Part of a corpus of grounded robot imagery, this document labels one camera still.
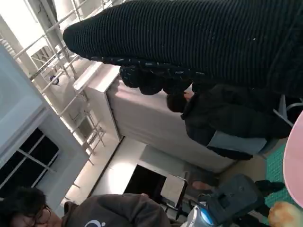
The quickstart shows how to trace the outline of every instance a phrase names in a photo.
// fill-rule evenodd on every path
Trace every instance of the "black hair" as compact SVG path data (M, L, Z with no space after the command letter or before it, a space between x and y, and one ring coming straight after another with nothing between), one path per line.
M0 202L0 222L9 226L17 214L34 217L46 204L46 197L37 188L17 188Z
M166 97L167 107L176 113L183 113L187 100L184 98L184 93L170 94Z

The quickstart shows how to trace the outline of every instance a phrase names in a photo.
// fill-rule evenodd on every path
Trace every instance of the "black jacket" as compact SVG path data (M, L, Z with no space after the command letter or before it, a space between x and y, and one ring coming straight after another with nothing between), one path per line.
M291 127L273 113L278 109L280 95L263 89L217 85L196 93L187 104L182 119L188 136L207 146L215 131L242 138L285 138ZM210 148L232 159L250 159L242 152Z
M129 68L128 85L144 94L182 84L229 84L303 97L303 1L137 0L68 27L80 56ZM144 74L133 69L146 69Z

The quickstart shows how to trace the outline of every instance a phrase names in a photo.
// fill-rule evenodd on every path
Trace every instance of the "black knit sweater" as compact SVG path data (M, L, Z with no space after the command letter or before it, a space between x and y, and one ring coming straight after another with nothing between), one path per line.
M63 37L91 60L303 97L302 8L302 0L133 0Z

